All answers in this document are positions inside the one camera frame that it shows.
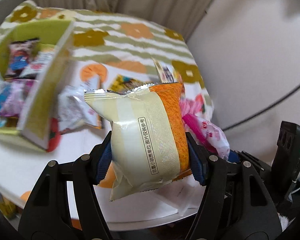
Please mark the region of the pink white candy packet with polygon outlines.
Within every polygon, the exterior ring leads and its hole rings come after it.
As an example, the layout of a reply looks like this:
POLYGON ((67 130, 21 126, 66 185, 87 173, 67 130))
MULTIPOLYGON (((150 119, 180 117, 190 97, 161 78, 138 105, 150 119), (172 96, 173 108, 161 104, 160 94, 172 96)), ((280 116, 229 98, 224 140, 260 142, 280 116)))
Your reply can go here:
POLYGON ((182 98, 179 101, 181 117, 186 131, 189 131, 211 153, 224 160, 229 159, 230 145, 224 132, 211 121, 200 116, 202 104, 199 101, 182 98))

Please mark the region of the cream orange snack packet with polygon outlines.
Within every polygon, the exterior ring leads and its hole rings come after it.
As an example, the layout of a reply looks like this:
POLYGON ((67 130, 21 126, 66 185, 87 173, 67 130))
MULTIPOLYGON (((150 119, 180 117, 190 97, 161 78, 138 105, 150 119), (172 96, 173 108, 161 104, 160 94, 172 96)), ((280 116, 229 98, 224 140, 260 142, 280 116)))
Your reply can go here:
POLYGON ((85 102, 111 125, 115 179, 110 200, 165 186, 190 174, 180 83, 146 84, 125 93, 87 90, 85 102))

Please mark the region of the green cardboard storage box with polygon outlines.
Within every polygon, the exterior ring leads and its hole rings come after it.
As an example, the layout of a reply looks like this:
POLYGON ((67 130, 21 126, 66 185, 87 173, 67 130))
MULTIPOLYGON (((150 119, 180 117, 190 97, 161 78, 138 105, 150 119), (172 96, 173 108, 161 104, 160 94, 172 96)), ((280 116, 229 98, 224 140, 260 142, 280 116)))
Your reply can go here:
POLYGON ((65 77, 66 64, 73 42, 74 22, 39 20, 15 25, 0 39, 0 72, 8 68, 8 45, 13 41, 38 38, 37 50, 53 46, 52 61, 38 75, 25 100, 18 123, 0 128, 0 140, 26 148, 45 151, 48 148, 53 104, 65 77))

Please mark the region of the white patterned snack packet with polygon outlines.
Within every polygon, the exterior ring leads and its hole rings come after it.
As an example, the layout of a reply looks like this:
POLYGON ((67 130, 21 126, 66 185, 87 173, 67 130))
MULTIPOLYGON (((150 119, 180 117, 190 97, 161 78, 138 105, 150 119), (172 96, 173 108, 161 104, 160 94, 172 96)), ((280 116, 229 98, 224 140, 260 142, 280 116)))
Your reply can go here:
POLYGON ((79 85, 66 85, 57 97, 59 133, 64 134, 84 125, 101 129, 101 117, 85 102, 84 93, 98 88, 100 77, 94 75, 79 85))

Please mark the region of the purple snack packet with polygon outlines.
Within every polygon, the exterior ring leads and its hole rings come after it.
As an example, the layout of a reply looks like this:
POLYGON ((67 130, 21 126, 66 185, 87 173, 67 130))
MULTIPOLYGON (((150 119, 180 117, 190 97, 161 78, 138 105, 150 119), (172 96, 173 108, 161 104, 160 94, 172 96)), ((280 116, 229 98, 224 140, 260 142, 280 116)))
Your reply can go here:
POLYGON ((0 94, 0 116, 18 117, 23 110, 25 100, 36 83, 33 79, 14 79, 0 94))

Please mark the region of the yellow comic snack packet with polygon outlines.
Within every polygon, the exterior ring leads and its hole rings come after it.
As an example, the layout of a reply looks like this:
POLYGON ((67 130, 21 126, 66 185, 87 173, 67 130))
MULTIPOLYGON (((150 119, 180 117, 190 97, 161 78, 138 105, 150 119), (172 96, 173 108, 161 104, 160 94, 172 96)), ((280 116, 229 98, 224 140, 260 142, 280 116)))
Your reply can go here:
POLYGON ((123 75, 117 75, 108 89, 118 93, 125 93, 126 91, 129 91, 136 87, 140 87, 142 85, 145 85, 143 81, 123 75))

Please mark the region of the dark red snack bag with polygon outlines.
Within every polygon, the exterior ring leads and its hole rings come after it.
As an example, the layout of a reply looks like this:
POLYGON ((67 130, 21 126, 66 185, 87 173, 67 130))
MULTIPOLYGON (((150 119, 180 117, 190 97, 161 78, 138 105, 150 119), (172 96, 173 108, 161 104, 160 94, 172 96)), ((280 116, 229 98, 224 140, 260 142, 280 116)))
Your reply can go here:
POLYGON ((34 50, 40 39, 32 38, 23 41, 11 42, 8 46, 10 55, 6 78, 18 77, 21 72, 32 62, 34 50))

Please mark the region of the floral striped quilt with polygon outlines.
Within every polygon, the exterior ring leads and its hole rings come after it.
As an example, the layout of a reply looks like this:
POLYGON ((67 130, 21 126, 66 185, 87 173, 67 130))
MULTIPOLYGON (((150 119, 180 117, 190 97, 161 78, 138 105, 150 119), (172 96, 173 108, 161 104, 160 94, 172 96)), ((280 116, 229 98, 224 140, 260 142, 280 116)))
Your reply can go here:
POLYGON ((95 61, 148 75, 157 74, 155 61, 162 67, 173 67, 185 83, 186 96, 202 104, 202 117, 212 118, 212 100, 195 59, 178 32, 133 16, 42 8, 28 0, 4 19, 0 25, 0 40, 13 27, 39 20, 74 22, 74 60, 95 61))

